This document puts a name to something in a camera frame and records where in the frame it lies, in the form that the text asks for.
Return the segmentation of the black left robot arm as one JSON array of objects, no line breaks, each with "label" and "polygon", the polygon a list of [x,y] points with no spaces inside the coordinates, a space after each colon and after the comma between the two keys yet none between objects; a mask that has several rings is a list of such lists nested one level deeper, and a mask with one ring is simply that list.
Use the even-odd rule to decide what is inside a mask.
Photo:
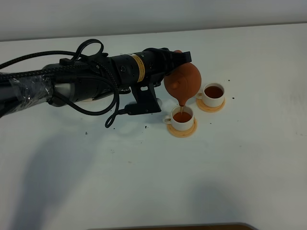
[{"label": "black left robot arm", "polygon": [[113,96],[112,102],[102,111],[77,110],[88,115],[113,111],[110,121],[122,114],[158,113],[161,107],[155,87],[176,68],[191,62],[189,52],[177,53],[167,48],[148,48],[114,57],[103,50],[91,56],[80,50],[63,51],[62,55],[59,63],[40,70],[1,73],[0,114],[8,115],[41,103],[77,108],[77,102],[108,96]]}]

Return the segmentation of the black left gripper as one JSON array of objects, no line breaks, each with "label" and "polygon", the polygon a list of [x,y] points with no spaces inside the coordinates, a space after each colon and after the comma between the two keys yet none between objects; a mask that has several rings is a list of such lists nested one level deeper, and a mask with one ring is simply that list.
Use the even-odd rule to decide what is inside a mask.
[{"label": "black left gripper", "polygon": [[105,72],[118,89],[133,85],[160,85],[163,78],[191,62],[190,52],[167,48],[147,48],[142,52],[105,57]]}]

